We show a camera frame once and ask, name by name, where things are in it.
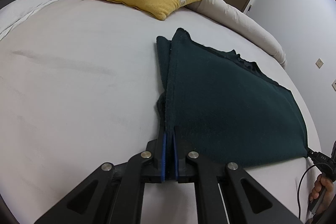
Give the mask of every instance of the metal screw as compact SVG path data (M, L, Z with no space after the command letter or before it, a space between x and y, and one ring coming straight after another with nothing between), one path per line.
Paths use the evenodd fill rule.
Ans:
M112 164L111 163L104 163L102 166L101 166L102 170L104 171L110 171L112 169Z
M235 163L235 162L229 162L229 163L227 164L227 167L228 167L229 169L231 169L231 170L237 170L237 169L238 169L238 164Z
M150 153L149 151L144 151L141 153L141 157L143 157L144 159L149 159L152 156L152 153Z
M196 151L190 151L188 153L188 156L189 156L189 158L196 159L196 158L198 158L199 153L197 153Z

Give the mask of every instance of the hand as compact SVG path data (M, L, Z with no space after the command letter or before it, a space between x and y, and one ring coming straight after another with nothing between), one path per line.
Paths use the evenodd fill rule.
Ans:
M318 207L316 210L316 214L319 215L323 213L325 210L327 210L328 206L330 205L332 199L333 199L333 193L334 193L334 184L333 182L326 178L322 177L322 174L319 174L317 177L315 183L314 183L314 188L311 190L311 193L309 195L309 201L312 202L314 199L317 199L319 197L319 193L322 189L322 185L325 186L327 189L325 196L323 198L323 201L321 205Z

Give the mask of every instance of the human finger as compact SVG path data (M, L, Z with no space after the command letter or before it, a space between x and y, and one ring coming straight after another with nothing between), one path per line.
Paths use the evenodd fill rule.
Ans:
M334 191L334 184L330 179L328 179L326 177L322 177L321 178L321 184L327 189L328 192L333 192Z
M315 183L314 183L314 189L315 189L315 191L317 191L317 193L320 192L321 189L322 189L322 184L321 184L321 182L319 182L319 181L315 181Z
M319 193L315 190L315 188L313 188L313 190L311 191L311 196L314 199L317 199L319 197Z
M316 181L320 182L321 178L322 178L322 174L319 174L319 175L317 176Z

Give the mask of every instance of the wall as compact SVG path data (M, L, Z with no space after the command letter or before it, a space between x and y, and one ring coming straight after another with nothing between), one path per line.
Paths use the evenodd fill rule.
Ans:
M268 30L286 52L286 72L305 100L330 155L336 139L336 1L255 0L249 17ZM315 62L321 58L319 69Z

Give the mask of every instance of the handle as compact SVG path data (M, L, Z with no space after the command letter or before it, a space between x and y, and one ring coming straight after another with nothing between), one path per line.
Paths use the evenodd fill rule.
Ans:
M250 7L248 8L246 15L249 14L251 7L252 7L252 4L251 4Z
M316 210L321 205L326 192L327 192L327 189L324 186L322 186L319 197L313 200L313 202L309 204L308 209L309 211L311 211L312 214L316 213Z

